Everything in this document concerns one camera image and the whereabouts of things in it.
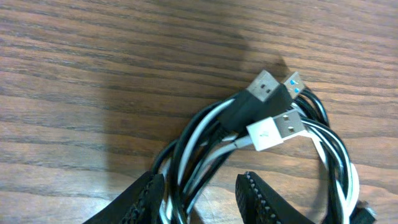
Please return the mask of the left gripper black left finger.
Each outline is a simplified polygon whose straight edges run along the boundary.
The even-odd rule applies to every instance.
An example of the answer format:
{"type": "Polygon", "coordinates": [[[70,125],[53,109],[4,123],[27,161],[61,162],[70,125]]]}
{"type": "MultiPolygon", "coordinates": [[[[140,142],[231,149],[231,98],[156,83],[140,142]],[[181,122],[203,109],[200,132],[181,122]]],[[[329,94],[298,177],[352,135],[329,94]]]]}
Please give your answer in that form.
{"type": "Polygon", "coordinates": [[[147,171],[84,224],[157,224],[164,191],[164,176],[147,171]]]}

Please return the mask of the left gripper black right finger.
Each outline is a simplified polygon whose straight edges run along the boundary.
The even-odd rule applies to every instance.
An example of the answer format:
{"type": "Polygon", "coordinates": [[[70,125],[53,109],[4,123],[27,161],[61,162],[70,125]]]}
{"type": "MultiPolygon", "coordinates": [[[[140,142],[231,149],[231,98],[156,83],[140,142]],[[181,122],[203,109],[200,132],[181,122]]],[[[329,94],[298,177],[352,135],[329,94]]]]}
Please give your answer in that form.
{"type": "Polygon", "coordinates": [[[255,172],[237,175],[235,196],[245,224],[313,224],[255,172]]]}

